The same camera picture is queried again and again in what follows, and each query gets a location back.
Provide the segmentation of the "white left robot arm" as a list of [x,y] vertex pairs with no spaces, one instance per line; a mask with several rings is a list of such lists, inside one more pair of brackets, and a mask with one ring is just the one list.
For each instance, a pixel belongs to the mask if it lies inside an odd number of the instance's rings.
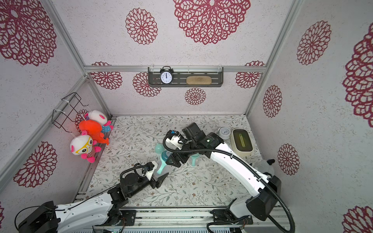
[[34,211],[15,223],[19,233],[72,233],[84,227],[112,225],[122,218],[120,209],[144,188],[160,187],[153,177],[157,162],[137,164],[123,171],[120,182],[84,201],[56,205],[53,201],[33,206]]

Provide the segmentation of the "teal nipple collar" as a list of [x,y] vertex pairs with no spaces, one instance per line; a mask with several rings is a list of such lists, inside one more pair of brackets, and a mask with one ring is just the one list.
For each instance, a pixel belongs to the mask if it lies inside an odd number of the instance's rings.
[[162,152],[161,154],[161,159],[166,162],[168,160],[168,158],[172,155],[172,152],[171,151],[168,151],[168,150],[165,150]]

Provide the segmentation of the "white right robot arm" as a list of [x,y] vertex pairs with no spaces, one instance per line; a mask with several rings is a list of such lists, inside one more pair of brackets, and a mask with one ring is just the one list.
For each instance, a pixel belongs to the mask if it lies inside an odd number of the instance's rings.
[[181,167],[196,155],[204,155],[225,168],[247,190],[249,197],[235,200],[228,213],[236,218],[251,214],[261,221],[269,219],[279,202],[281,181],[269,173],[262,173],[240,158],[216,133],[205,134],[196,123],[182,132],[169,130],[163,139],[166,154],[161,157],[161,167],[154,173],[160,177],[166,166]]

